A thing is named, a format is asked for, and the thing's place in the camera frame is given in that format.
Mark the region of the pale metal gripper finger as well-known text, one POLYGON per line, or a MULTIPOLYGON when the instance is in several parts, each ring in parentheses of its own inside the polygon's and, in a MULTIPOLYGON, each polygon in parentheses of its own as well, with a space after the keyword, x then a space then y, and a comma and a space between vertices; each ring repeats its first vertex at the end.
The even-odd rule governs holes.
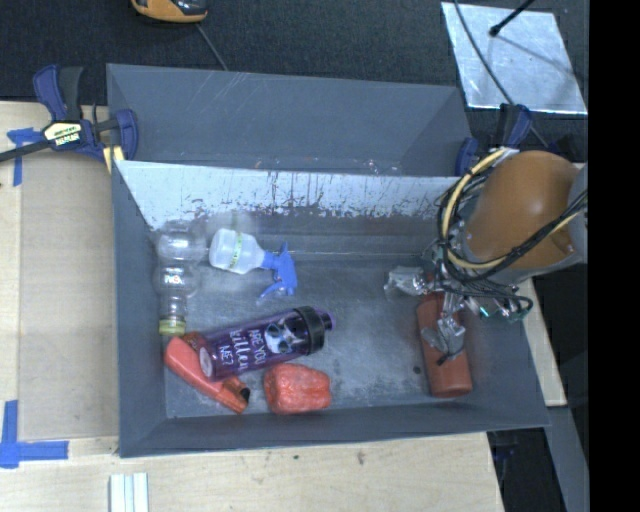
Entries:
POLYGON ((454 360, 464 350, 463 309, 452 294, 429 294, 421 303, 421 340, 436 352, 436 365, 454 360))
POLYGON ((397 266, 387 274, 384 293, 388 299, 400 296, 422 297, 429 293, 426 274, 421 267, 397 266))

